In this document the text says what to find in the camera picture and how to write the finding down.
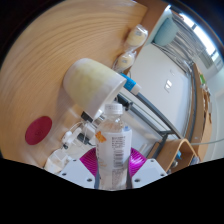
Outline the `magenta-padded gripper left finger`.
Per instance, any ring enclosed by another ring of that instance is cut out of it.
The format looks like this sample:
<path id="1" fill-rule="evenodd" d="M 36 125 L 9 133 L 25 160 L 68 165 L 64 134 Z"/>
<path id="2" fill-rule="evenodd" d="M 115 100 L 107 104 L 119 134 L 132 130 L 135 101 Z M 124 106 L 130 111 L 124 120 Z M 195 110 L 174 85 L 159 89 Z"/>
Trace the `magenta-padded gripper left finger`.
<path id="1" fill-rule="evenodd" d="M 99 173 L 96 149 L 90 149 L 79 159 L 71 159 L 59 173 L 59 177 L 84 188 L 97 189 Z"/>

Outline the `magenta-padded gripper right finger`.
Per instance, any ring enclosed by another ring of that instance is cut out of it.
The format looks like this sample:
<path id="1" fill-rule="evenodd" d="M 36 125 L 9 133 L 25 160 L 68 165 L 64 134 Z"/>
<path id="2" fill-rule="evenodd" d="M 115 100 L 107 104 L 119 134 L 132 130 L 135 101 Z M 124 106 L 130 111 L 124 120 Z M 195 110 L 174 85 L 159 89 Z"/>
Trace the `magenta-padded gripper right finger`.
<path id="1" fill-rule="evenodd" d="M 128 164 L 128 189 L 144 187 L 166 175 L 165 170 L 155 159 L 147 159 L 139 151 L 131 149 Z"/>

